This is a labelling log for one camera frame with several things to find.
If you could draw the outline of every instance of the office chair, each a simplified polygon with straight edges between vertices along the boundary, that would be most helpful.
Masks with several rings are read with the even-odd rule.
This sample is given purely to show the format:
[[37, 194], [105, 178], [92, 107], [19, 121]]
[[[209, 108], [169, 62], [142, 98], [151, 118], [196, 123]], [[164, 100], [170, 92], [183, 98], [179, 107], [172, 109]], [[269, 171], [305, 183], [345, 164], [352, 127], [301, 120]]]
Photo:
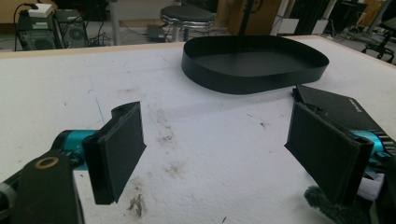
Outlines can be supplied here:
[[395, 30], [388, 27], [387, 25], [385, 25], [383, 23], [379, 24], [379, 27], [387, 30], [387, 32], [384, 35], [385, 39], [379, 45], [367, 44], [366, 48], [363, 49], [361, 52], [366, 53], [367, 49], [376, 51], [376, 52], [378, 52], [378, 55], [376, 56], [377, 59], [381, 59], [384, 56], [384, 54], [388, 54], [388, 55], [390, 55], [390, 58], [387, 60], [387, 62], [392, 63], [393, 58], [394, 58], [394, 51], [386, 48], [386, 45], [387, 45], [388, 41], [390, 40], [390, 38], [393, 36]]
[[170, 6], [161, 10], [161, 20], [172, 25], [172, 41], [178, 41], [178, 29], [184, 28], [183, 41], [189, 39], [189, 29], [208, 28], [214, 23], [215, 17], [205, 9], [194, 6]]
[[394, 51], [392, 49], [386, 48], [386, 45], [390, 38], [395, 34], [396, 32], [396, 27], [390, 27], [389, 25], [386, 25], [384, 21], [388, 21], [391, 18], [395, 18], [395, 10], [396, 10], [396, 0], [393, 0], [390, 2], [388, 7], [385, 9], [384, 14], [382, 16], [382, 22], [378, 25], [379, 27], [387, 30], [385, 35], [384, 35], [384, 40], [378, 45], [378, 44], [367, 44], [366, 48], [363, 49], [361, 52], [366, 53], [367, 49], [373, 50], [378, 52], [378, 55], [376, 56], [377, 59], [381, 59], [384, 54], [390, 55], [390, 58], [387, 60], [388, 63], [392, 63], [393, 58], [394, 58]]

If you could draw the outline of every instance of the white tabletop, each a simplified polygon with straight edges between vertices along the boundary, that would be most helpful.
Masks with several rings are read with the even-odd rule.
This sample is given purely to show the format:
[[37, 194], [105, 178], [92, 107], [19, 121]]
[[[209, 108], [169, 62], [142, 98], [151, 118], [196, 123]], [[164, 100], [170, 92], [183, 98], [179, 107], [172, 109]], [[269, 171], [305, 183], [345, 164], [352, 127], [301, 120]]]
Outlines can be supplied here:
[[[355, 98], [396, 138], [394, 66], [293, 38], [330, 60], [307, 86]], [[183, 74], [182, 52], [176, 43], [0, 54], [0, 180], [61, 131], [100, 129], [112, 108], [140, 101], [147, 148], [119, 203], [95, 205], [88, 172], [75, 172], [87, 223], [332, 223], [307, 204], [315, 182], [284, 148], [292, 87], [214, 92]], [[139, 194], [142, 217], [127, 210]]]

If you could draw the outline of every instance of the black pole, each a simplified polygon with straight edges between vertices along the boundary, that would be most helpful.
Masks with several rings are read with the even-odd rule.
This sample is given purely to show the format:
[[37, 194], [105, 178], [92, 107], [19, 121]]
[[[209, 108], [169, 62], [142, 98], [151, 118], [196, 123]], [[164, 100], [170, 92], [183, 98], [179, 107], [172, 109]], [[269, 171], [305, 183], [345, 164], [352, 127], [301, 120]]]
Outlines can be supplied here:
[[248, 27], [248, 19], [250, 17], [251, 9], [255, 0], [247, 0], [247, 7], [245, 8], [244, 17], [242, 18], [241, 27], [239, 28], [239, 36], [245, 35], [245, 31]]

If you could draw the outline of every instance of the black oval tray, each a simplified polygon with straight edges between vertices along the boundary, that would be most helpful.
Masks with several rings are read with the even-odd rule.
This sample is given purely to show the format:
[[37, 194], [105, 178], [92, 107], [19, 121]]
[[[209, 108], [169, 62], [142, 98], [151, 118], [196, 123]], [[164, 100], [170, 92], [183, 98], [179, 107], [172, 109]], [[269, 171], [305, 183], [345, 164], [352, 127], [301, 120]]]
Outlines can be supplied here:
[[250, 94], [320, 79], [329, 59], [277, 36], [205, 36], [184, 45], [182, 69], [213, 91]]

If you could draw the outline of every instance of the stool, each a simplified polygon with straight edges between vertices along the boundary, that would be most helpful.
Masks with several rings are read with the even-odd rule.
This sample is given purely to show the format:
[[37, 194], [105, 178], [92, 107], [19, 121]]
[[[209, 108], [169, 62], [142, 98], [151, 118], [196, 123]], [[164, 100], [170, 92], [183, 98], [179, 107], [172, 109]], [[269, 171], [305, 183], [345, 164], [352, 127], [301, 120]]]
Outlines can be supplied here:
[[391, 29], [390, 27], [388, 27], [384, 24], [380, 24], [379, 27], [382, 27], [387, 30], [387, 32], [385, 33], [385, 39], [379, 45], [367, 44], [366, 48], [363, 49], [361, 52], [366, 53], [367, 49], [376, 51], [376, 52], [378, 52], [378, 55], [376, 56], [377, 59], [381, 59], [382, 56], [384, 56], [384, 54], [388, 54], [388, 55], [390, 55], [390, 59], [388, 59], [387, 62], [392, 63], [392, 60], [394, 58], [394, 51], [391, 49], [385, 48], [385, 46], [387, 45], [390, 38], [393, 36], [393, 32], [395, 30]]
[[161, 20], [173, 26], [172, 41], [178, 41], [178, 27], [184, 28], [183, 41], [189, 39], [189, 29], [208, 28], [215, 17], [209, 11], [191, 6], [170, 6], [161, 10]]

